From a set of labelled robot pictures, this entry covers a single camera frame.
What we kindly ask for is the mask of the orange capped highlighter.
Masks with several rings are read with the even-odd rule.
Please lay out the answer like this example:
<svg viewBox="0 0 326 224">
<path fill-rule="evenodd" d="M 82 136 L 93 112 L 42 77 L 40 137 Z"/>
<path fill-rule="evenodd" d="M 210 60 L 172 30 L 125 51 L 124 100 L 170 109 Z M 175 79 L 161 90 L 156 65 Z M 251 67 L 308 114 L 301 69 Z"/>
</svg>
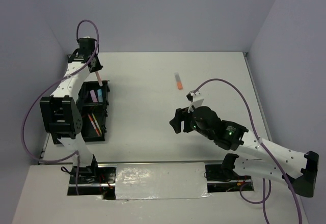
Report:
<svg viewBox="0 0 326 224">
<path fill-rule="evenodd" d="M 183 85 L 182 85 L 182 82 L 181 82 L 181 78 L 180 78 L 179 73 L 175 73 L 175 79 L 176 79 L 177 88 L 179 90 L 182 90 L 183 89 Z"/>
</svg>

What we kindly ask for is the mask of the yellow orange highlighter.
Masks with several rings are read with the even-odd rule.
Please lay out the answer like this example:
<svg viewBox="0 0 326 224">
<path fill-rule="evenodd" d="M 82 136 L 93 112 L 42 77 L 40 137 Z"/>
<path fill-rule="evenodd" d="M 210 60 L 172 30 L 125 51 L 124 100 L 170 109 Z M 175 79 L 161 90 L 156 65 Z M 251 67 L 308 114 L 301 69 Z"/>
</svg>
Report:
<svg viewBox="0 0 326 224">
<path fill-rule="evenodd" d="M 97 78 L 97 81 L 98 81 L 99 86 L 100 86 L 100 87 L 103 86 L 103 84 L 102 84 L 102 79 L 101 79 L 101 77 L 100 77 L 99 72 L 96 71 L 96 72 L 95 72 L 95 75 L 96 75 L 96 78 Z"/>
</svg>

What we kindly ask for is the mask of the blue highlighter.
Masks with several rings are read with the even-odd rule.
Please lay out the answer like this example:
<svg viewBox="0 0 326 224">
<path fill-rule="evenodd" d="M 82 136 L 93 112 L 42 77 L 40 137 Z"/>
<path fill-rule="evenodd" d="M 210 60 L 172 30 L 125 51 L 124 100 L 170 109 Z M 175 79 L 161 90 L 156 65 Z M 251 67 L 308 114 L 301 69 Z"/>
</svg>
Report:
<svg viewBox="0 0 326 224">
<path fill-rule="evenodd" d="M 103 102 L 102 89 L 97 90 L 98 102 Z"/>
</svg>

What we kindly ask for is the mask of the purple highlighter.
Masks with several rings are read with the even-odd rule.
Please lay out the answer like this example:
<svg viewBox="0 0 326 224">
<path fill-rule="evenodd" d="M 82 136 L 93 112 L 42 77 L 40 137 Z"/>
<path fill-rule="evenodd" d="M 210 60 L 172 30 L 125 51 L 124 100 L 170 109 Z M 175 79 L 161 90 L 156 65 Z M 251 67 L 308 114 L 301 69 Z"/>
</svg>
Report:
<svg viewBox="0 0 326 224">
<path fill-rule="evenodd" d="M 97 96 L 96 96 L 94 90 L 91 90 L 91 91 L 90 91 L 90 95 L 91 95 L 92 102 L 93 102 L 93 103 L 97 103 L 98 100 L 97 100 Z"/>
</svg>

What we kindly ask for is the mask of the thin orange pen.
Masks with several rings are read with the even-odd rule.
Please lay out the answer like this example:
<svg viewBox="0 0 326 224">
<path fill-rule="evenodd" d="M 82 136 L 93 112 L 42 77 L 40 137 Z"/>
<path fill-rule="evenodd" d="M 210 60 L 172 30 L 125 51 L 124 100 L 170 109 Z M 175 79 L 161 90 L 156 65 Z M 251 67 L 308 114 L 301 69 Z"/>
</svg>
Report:
<svg viewBox="0 0 326 224">
<path fill-rule="evenodd" d="M 95 132 L 96 132 L 96 134 L 97 134 L 98 136 L 100 136 L 99 130 L 97 129 L 97 127 L 96 127 L 96 125 L 95 125 L 95 123 L 94 123 L 92 117 L 90 116 L 90 114 L 88 114 L 88 118 L 89 118 L 89 120 L 90 120 L 90 122 L 91 122 L 91 124 L 92 124 L 92 126 L 93 126 L 93 128 L 94 128 L 94 130 L 95 130 Z"/>
</svg>

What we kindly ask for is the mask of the thin yellow pen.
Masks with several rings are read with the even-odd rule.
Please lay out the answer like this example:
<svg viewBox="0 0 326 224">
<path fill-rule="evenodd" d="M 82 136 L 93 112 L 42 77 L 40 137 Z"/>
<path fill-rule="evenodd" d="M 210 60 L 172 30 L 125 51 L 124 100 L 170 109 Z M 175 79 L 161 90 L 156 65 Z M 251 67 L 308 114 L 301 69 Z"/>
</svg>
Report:
<svg viewBox="0 0 326 224">
<path fill-rule="evenodd" d="M 97 127 L 97 129 L 98 129 L 100 135 L 102 135 L 101 127 L 100 127 L 100 125 L 99 125 L 99 123 L 98 123 L 98 121 L 97 121 L 97 119 L 96 119 L 94 113 L 92 113 L 92 117 L 93 117 L 93 120 L 94 120 L 94 122 L 95 122 L 95 124 L 96 124 L 96 127 Z"/>
</svg>

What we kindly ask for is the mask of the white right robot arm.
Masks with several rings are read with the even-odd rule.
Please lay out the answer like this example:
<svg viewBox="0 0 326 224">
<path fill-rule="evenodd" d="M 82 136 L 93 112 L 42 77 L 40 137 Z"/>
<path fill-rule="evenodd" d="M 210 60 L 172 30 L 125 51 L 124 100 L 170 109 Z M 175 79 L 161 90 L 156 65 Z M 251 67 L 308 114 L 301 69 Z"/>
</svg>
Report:
<svg viewBox="0 0 326 224">
<path fill-rule="evenodd" d="M 313 151 L 298 152 L 257 139 L 246 127 L 221 120 L 207 106 L 192 111 L 178 108 L 169 124 L 175 133 L 195 131 L 226 150 L 221 168 L 227 179 L 260 177 L 288 185 L 300 196 L 314 196 L 319 155 Z"/>
</svg>

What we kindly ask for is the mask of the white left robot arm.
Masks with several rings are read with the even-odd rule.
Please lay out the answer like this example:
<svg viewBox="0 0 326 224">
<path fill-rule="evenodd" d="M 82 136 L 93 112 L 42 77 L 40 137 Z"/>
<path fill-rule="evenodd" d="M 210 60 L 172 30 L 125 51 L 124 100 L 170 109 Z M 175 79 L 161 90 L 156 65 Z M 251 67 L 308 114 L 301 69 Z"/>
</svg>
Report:
<svg viewBox="0 0 326 224">
<path fill-rule="evenodd" d="M 77 42 L 79 48 L 68 56 L 64 79 L 50 96 L 41 98 L 40 108 L 46 132 L 73 154 L 71 174 L 75 179 L 84 178 L 93 183 L 98 180 L 100 170 L 82 137 L 83 119 L 76 102 L 86 78 L 102 66 L 97 57 L 96 39 L 84 37 Z"/>
</svg>

